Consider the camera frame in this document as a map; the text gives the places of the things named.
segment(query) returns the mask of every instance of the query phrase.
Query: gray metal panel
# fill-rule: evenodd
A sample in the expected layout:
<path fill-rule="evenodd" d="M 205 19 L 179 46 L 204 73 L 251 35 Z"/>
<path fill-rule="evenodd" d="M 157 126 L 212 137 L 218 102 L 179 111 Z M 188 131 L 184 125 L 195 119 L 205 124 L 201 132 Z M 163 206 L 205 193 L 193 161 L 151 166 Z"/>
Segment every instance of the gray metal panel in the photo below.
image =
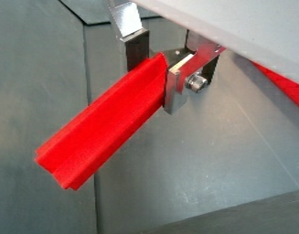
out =
<path fill-rule="evenodd" d="M 0 1 L 0 234 L 96 232 L 92 180 L 63 191 L 34 163 L 85 90 L 79 20 L 56 0 Z"/>
<path fill-rule="evenodd" d="M 147 234 L 299 234 L 299 191 L 165 225 Z"/>
<path fill-rule="evenodd" d="M 299 83 L 299 0 L 132 0 Z"/>
<path fill-rule="evenodd" d="M 152 50 L 185 30 L 145 21 Z M 92 97 L 119 78 L 109 26 L 85 27 Z M 101 233 L 135 233 L 299 189 L 299 109 L 230 51 L 211 86 L 175 116 L 159 110 L 97 173 Z"/>
<path fill-rule="evenodd" d="M 101 0 L 60 0 L 87 25 L 95 25 L 108 22 L 107 11 Z M 149 10 L 139 7 L 141 17 L 157 16 Z"/>

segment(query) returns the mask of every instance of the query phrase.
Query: gray floor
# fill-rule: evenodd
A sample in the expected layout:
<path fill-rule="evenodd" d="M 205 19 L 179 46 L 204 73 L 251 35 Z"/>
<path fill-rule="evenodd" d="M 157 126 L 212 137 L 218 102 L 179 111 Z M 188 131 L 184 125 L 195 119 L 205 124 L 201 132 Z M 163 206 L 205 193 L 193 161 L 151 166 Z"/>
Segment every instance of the gray floor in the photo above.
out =
<path fill-rule="evenodd" d="M 145 233 L 299 234 L 299 191 L 188 218 Z"/>
<path fill-rule="evenodd" d="M 34 163 L 87 105 L 83 51 L 83 25 L 59 1 L 0 1 L 0 234 L 96 233 L 92 180 L 63 191 Z"/>
<path fill-rule="evenodd" d="M 184 29 L 144 22 L 151 49 Z M 84 37 L 89 82 L 87 89 Z M 159 110 L 79 192 L 34 149 L 119 78 L 109 25 L 84 27 L 56 0 L 0 1 L 0 233 L 136 233 L 299 189 L 299 109 L 226 51 L 211 86 Z M 97 216 L 95 215 L 95 196 Z"/>
<path fill-rule="evenodd" d="M 184 29 L 145 22 L 152 50 Z M 119 77 L 109 26 L 85 27 L 92 97 Z M 211 86 L 175 116 L 159 110 L 96 176 L 101 233 L 165 223 L 299 189 L 299 109 L 250 62 L 226 51 Z"/>

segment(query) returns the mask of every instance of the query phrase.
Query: red plastic handle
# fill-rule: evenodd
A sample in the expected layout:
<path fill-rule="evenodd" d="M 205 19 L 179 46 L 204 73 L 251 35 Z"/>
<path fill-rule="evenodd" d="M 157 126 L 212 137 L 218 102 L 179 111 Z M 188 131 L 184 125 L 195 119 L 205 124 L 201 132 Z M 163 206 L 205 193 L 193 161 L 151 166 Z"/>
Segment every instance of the red plastic handle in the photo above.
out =
<path fill-rule="evenodd" d="M 143 61 L 36 150 L 64 189 L 79 189 L 161 107 L 165 69 L 163 54 Z"/>

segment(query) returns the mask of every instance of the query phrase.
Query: bolt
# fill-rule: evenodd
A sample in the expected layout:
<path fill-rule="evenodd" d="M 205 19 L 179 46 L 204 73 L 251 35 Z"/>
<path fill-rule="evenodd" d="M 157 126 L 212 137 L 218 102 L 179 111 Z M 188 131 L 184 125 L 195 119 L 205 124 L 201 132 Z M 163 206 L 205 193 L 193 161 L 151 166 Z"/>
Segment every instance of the bolt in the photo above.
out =
<path fill-rule="evenodd" d="M 187 79 L 185 79 L 185 88 L 195 93 L 199 93 L 201 89 L 207 85 L 207 79 L 201 77 L 200 72 L 195 72 Z"/>

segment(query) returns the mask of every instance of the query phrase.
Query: metal bracket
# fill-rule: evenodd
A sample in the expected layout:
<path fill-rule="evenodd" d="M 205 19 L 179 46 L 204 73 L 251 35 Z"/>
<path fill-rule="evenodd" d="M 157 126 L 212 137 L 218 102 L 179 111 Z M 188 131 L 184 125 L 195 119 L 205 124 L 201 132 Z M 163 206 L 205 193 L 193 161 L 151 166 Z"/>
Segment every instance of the metal bracket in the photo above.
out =
<path fill-rule="evenodd" d="M 135 3 L 125 0 L 103 3 L 116 33 L 123 75 L 149 56 L 149 31 L 141 26 Z"/>
<path fill-rule="evenodd" d="M 201 74 L 201 67 L 214 60 L 224 48 L 211 40 L 188 32 L 185 46 L 189 53 L 167 71 L 164 89 L 164 110 L 173 114 L 187 101 L 184 87 L 199 92 L 209 83 Z"/>
<path fill-rule="evenodd" d="M 149 56 L 149 31 L 141 26 L 135 3 L 125 0 L 103 1 L 119 41 L 121 74 L 124 74 Z M 218 55 L 223 51 L 224 48 L 218 43 L 188 31 L 185 48 L 164 52 L 168 65 L 173 64 L 168 68 L 165 77 L 167 113 L 175 113 L 185 103 L 184 88 L 197 93 L 211 82 Z"/>

